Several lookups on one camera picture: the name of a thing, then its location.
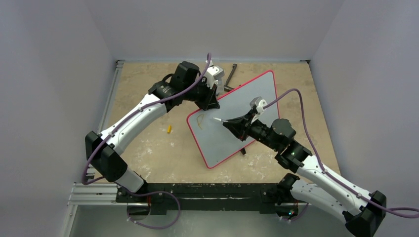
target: gray whiteboard surface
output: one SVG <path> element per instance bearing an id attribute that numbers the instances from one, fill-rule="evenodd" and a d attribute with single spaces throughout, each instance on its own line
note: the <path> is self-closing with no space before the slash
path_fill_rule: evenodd
<path id="1" fill-rule="evenodd" d="M 213 117 L 233 119 L 243 116 L 251 109 L 250 101 L 258 96 L 268 103 L 276 99 L 273 71 L 267 71 L 220 96 L 218 99 L 220 109 L 197 110 L 188 116 L 186 119 L 188 126 L 208 168 L 214 168 L 254 141 L 250 137 L 246 141 L 240 141 Z M 272 106 L 259 117 L 259 120 L 270 126 L 277 118 L 279 118 L 278 106 Z"/>

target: white marker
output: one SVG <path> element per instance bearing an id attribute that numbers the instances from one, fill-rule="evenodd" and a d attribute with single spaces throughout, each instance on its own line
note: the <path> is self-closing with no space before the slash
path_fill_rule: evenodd
<path id="1" fill-rule="evenodd" d="M 217 120 L 217 121 L 220 121 L 220 122 L 226 122 L 225 120 L 220 119 L 220 118 L 213 118 L 213 119 L 215 119 L 215 120 Z"/>

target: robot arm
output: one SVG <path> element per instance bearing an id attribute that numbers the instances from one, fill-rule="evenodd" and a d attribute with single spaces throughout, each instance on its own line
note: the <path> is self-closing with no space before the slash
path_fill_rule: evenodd
<path id="1" fill-rule="evenodd" d="M 212 65 L 212 61 L 207 62 L 207 65 L 211 65 L 210 70 L 205 70 L 205 74 L 200 77 L 202 80 L 196 83 L 197 75 L 201 76 L 198 66 L 189 62 L 180 63 L 174 74 L 155 83 L 141 102 L 122 119 L 100 134 L 91 131 L 85 137 L 87 159 L 91 159 L 90 163 L 107 181 L 116 182 L 133 193 L 146 184 L 144 179 L 128 167 L 121 154 L 139 133 L 174 106 L 188 100 L 195 102 L 202 110 L 219 108 L 217 82 L 224 71 Z M 185 92 L 193 83 L 196 85 Z"/>
<path id="2" fill-rule="evenodd" d="M 295 199 L 312 203 L 337 217 L 346 223 L 347 229 L 357 237 L 372 236 L 385 217 L 385 212 L 360 197 L 366 197 L 385 207 L 385 196 L 379 191 L 371 193 L 362 189 L 320 164 L 316 156 L 294 140 L 296 131 L 287 119 L 276 119 L 270 127 L 255 120 L 254 118 L 263 112 L 260 107 L 264 104 L 262 98 L 255 98 L 251 102 L 251 110 L 246 115 L 223 120 L 223 126 L 241 141 L 250 136 L 278 152 L 275 159 L 283 168 L 315 183 L 307 184 L 297 176 L 285 177 L 279 185 L 286 184 Z M 329 177 L 326 172 L 354 189 L 357 195 Z"/>

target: wooden tabletop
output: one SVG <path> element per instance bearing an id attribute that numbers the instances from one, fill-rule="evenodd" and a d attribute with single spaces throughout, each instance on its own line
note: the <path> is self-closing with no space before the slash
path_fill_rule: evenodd
<path id="1" fill-rule="evenodd" d="M 225 81 L 232 63 L 216 65 L 225 70 Z M 108 126 L 136 106 L 148 89 L 165 75 L 173 73 L 176 66 L 177 63 L 124 63 Z M 240 63 L 229 85 L 236 87 L 267 70 L 275 74 L 278 95 L 290 88 L 301 91 L 310 136 L 323 163 L 340 173 L 308 64 Z M 252 98 L 242 103 L 248 104 L 250 100 Z M 245 156 L 235 154 L 208 169 L 186 123 L 188 114 L 195 110 L 197 106 L 189 101 L 176 106 L 138 135 L 122 158 L 132 170 L 151 183 L 276 183 L 290 172 L 276 162 L 275 152 L 258 142 L 246 148 Z M 302 125 L 298 95 L 292 92 L 284 97 L 279 102 L 279 110 L 281 118 L 287 118 L 297 131 L 295 139 L 312 151 Z M 172 131 L 167 134 L 169 125 Z"/>

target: white wall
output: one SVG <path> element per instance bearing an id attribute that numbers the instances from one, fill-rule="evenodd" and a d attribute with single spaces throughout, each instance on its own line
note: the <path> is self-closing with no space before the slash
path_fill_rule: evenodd
<path id="1" fill-rule="evenodd" d="M 305 60 L 343 0 L 86 0 L 118 59 Z"/>
<path id="2" fill-rule="evenodd" d="M 419 2 L 346 0 L 311 61 L 342 174 L 419 207 Z M 381 236 L 417 236 L 387 215 Z"/>
<path id="3" fill-rule="evenodd" d="M 82 0 L 2 0 L 0 35 L 0 236 L 56 237 L 113 57 Z"/>

